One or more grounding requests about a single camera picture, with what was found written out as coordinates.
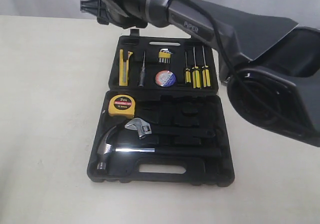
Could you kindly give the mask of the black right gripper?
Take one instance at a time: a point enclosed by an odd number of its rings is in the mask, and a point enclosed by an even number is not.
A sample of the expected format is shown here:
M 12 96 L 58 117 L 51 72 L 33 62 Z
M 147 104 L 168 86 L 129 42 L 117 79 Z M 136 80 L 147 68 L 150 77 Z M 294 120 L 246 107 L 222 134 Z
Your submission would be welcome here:
M 80 11 L 96 17 L 101 25 L 113 24 L 123 29 L 154 25 L 149 0 L 81 0 Z

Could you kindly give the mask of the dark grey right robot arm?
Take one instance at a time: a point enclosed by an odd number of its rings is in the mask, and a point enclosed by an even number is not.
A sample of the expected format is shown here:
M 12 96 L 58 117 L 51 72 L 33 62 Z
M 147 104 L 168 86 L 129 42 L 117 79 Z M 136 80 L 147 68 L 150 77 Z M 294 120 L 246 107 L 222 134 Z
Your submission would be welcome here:
M 219 78 L 243 119 L 320 145 L 319 29 L 205 0 L 82 0 L 80 10 L 123 29 L 177 27 L 217 50 Z

